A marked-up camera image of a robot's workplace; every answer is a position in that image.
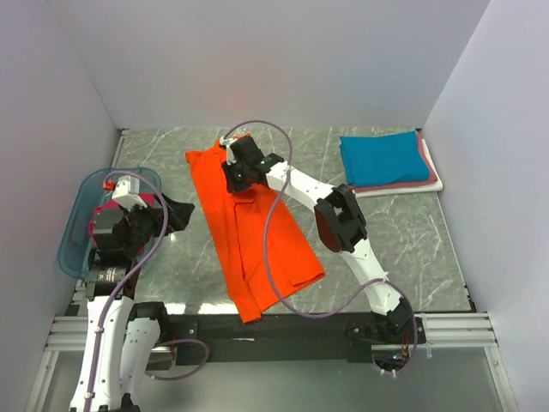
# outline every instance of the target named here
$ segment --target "cable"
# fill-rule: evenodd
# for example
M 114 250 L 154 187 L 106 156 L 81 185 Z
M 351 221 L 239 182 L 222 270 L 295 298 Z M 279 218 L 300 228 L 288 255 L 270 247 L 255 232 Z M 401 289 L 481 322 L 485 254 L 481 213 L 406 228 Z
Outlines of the cable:
M 99 321 L 97 323 L 98 328 L 103 328 L 105 325 L 106 315 L 109 311 L 109 308 L 111 307 L 112 302 L 114 301 L 114 298 L 122 289 L 124 284 L 153 256 L 153 254 L 156 252 L 156 250 L 159 248 L 160 243 L 162 243 L 162 240 L 164 239 L 164 235 L 166 234 L 166 229 L 168 227 L 168 208 L 166 205 L 166 201 L 162 197 L 162 193 L 158 190 L 156 186 L 154 186 L 150 181 L 143 178 L 143 176 L 140 176 L 137 173 L 133 173 L 130 171 L 125 170 L 115 170 L 113 172 L 110 172 L 105 177 L 105 182 L 107 182 L 112 176 L 118 175 L 118 174 L 124 174 L 129 175 L 133 178 L 137 178 L 141 180 L 145 185 L 148 185 L 154 192 L 154 194 L 159 198 L 160 204 L 162 206 L 162 229 L 160 230 L 160 235 L 156 242 L 154 242 L 153 247 L 151 250 L 137 263 L 136 266 L 134 266 L 126 276 L 124 276 L 118 285 L 112 290 L 111 294 L 109 295 L 109 298 L 107 299 L 105 306 L 103 306 L 103 310 L 101 311 Z M 101 349 L 101 337 L 102 333 L 96 333 L 95 334 L 95 343 L 94 343 L 94 352 L 92 355 L 92 365 L 90 367 L 89 371 L 89 379 L 87 381 L 87 392 L 88 393 L 94 393 L 94 384 L 95 384 L 95 377 L 97 376 L 97 368 L 99 365 L 99 358 L 100 358 L 100 349 Z M 86 402 L 84 403 L 84 412 L 90 412 L 90 409 L 92 407 L 92 398 L 89 397 L 86 399 Z
M 255 120 L 247 120 L 245 122 L 237 124 L 236 126 L 231 128 L 223 136 L 223 139 L 227 139 L 229 137 L 229 135 L 231 133 L 233 133 L 237 128 L 242 127 L 246 124 L 250 124 L 250 123 L 260 123 L 260 124 L 266 124 L 268 126 L 274 127 L 286 138 L 286 140 L 288 142 L 288 147 L 290 149 L 290 153 L 289 153 L 288 159 L 287 159 L 288 167 L 287 167 L 287 173 L 286 173 L 286 180 L 284 181 L 284 185 L 282 185 L 282 188 L 278 192 L 278 195 L 276 196 L 276 199 L 274 200 L 274 202 L 271 206 L 271 209 L 268 211 L 267 220 L 265 221 L 265 227 L 263 229 L 263 263 L 265 265 L 265 270 L 267 271 L 268 282 L 270 283 L 271 288 L 274 291 L 274 294 L 276 294 L 276 297 L 279 299 L 279 301 L 281 302 L 282 305 L 284 305 L 286 308 L 288 308 L 291 312 L 295 313 L 296 315 L 302 316 L 304 318 L 309 318 L 309 319 L 322 319 L 322 318 L 328 318 L 332 315 L 335 315 L 336 313 L 341 312 L 347 305 L 349 305 L 354 300 L 354 298 L 356 298 L 360 294 L 360 292 L 362 292 L 364 289 L 368 288 L 370 285 L 373 285 L 373 284 L 379 283 L 379 282 L 387 283 L 394 290 L 396 290 L 396 292 L 401 294 L 402 298 L 407 303 L 408 307 L 410 308 L 410 311 L 412 312 L 413 352 L 410 354 L 410 357 L 408 358 L 408 361 L 406 362 L 406 365 L 404 365 L 404 367 L 402 367 L 396 373 L 404 372 L 408 368 L 410 363 L 412 362 L 412 360 L 415 356 L 415 352 L 417 350 L 417 346 L 418 346 L 418 325 L 417 325 L 417 322 L 415 320 L 415 316 L 414 316 L 414 313 L 413 313 L 413 307 L 412 307 L 412 304 L 410 303 L 410 300 L 404 294 L 402 289 L 400 289 L 398 286 L 396 286 L 389 279 L 382 279 L 382 278 L 371 279 L 368 282 L 360 285 L 359 288 L 342 305 L 338 306 L 333 311 L 326 312 L 326 313 L 315 313 L 315 314 L 301 312 L 299 309 L 293 307 L 286 299 L 284 299 L 284 296 L 282 296 L 280 290 L 276 287 L 275 280 L 273 279 L 273 275 L 271 273 L 271 269 L 270 269 L 269 264 L 268 264 L 268 247 L 267 247 L 267 245 L 268 245 L 268 228 L 269 228 L 271 219 L 273 217 L 273 213 L 275 212 L 276 206 L 281 201 L 282 196 L 284 195 L 284 192 L 286 191 L 286 188 L 290 184 L 290 175 L 291 175 L 291 171 L 292 171 L 293 144 L 292 144 L 292 139 L 290 138 L 290 136 L 280 126 L 278 126 L 277 124 L 271 123 L 269 121 L 266 121 L 266 120 L 256 120 L 256 119 Z
M 154 346 L 155 347 L 157 347 L 157 346 L 170 346 L 170 345 L 177 345 L 179 343 L 194 343 L 194 344 L 200 345 L 204 348 L 204 357 L 202 358 L 202 361 L 200 362 L 200 365 L 198 365 L 197 367 L 195 367 L 192 371 L 190 371 L 188 373 L 185 373 L 181 376 L 175 376 L 175 377 L 157 376 L 157 375 L 153 375 L 151 372 L 145 372 L 145 374 L 147 376 L 149 376 L 150 378 L 154 379 L 154 380 L 173 381 L 173 380 L 180 380 L 180 379 L 188 378 L 189 376 L 192 376 L 195 373 L 197 373 L 198 371 L 200 371 L 204 367 L 204 365 L 206 365 L 206 362 L 208 361 L 208 357 L 209 357 L 208 345 L 206 343 L 204 343 L 203 341 L 199 341 L 197 339 L 177 339 L 175 341 L 157 343 Z

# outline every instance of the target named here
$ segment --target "folded towel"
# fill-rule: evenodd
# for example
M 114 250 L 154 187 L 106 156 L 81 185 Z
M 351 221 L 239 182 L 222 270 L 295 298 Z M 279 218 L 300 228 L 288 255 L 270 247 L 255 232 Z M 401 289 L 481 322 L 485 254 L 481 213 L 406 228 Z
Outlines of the folded towel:
M 341 136 L 347 183 L 355 187 L 436 180 L 415 131 L 390 136 Z

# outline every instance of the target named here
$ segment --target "stack of towels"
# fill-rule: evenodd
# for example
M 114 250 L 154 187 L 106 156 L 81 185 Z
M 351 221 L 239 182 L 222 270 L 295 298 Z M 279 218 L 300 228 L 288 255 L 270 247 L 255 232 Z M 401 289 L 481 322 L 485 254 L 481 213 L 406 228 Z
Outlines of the stack of towels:
M 341 136 L 347 183 L 357 197 L 441 191 L 443 183 L 415 130 L 389 136 Z

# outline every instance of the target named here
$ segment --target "red component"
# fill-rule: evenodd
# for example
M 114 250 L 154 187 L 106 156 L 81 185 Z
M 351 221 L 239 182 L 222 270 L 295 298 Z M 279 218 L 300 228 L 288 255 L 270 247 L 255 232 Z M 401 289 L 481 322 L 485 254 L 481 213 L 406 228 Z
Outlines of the red component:
M 103 189 L 106 191 L 114 191 L 116 187 L 114 180 L 110 179 L 108 182 L 103 182 Z

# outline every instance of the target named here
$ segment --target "robotic arm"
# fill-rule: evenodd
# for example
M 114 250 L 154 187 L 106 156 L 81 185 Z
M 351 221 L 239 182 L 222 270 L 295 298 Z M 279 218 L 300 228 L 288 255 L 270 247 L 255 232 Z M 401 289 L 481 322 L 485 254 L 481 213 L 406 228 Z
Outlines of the robotic arm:
M 227 191 L 238 193 L 252 184 L 280 191 L 289 168 L 290 183 L 285 193 L 315 214 L 318 235 L 324 245 L 341 255 L 361 284 L 386 277 L 371 249 L 364 215 L 348 185 L 327 185 L 288 166 L 277 154 L 265 156 L 250 135 L 220 144 L 227 149 L 227 161 L 222 165 Z M 394 332 L 400 331 L 410 319 L 411 312 L 393 288 L 379 283 L 365 292 L 371 310 L 387 317 Z
M 87 402 L 91 404 L 91 412 L 138 412 L 136 396 L 151 351 L 157 342 L 172 340 L 162 302 L 134 304 L 138 273 L 118 292 L 108 309 L 104 327 L 97 326 L 111 292 L 136 266 L 138 255 L 150 239 L 160 235 L 163 213 L 143 201 L 136 178 L 123 176 L 116 184 L 109 182 L 106 189 L 112 191 L 112 200 L 118 207 L 102 209 L 92 222 L 95 247 L 88 258 L 86 347 L 70 412 L 84 411 Z M 166 234 L 184 230 L 194 205 L 162 196 L 168 211 Z M 95 350 L 99 350 L 99 364 L 93 392 L 89 392 Z

